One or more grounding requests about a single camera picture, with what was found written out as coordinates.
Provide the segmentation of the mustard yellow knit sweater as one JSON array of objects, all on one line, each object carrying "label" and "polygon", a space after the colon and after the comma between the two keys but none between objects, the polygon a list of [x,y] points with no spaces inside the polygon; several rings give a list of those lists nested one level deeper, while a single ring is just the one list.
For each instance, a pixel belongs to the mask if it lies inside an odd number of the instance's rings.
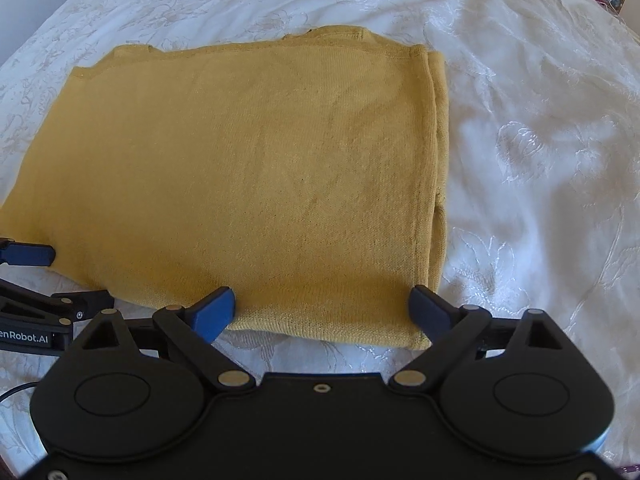
[{"label": "mustard yellow knit sweater", "polygon": [[444,57],[355,26],[120,46],[70,73],[1,206],[54,270],[150,308],[227,286],[233,327],[422,350],[447,248]]}]

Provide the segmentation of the white floral bedspread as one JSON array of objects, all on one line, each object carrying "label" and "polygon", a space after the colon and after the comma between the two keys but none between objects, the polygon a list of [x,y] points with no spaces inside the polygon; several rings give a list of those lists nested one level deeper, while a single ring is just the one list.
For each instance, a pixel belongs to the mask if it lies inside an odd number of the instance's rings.
[{"label": "white floral bedspread", "polygon": [[442,52],[450,99],[440,293],[547,310],[615,396],[603,445],[639,460],[639,46],[592,0],[65,0],[1,66],[1,186],[70,70],[120,44],[182,50],[367,27]]}]

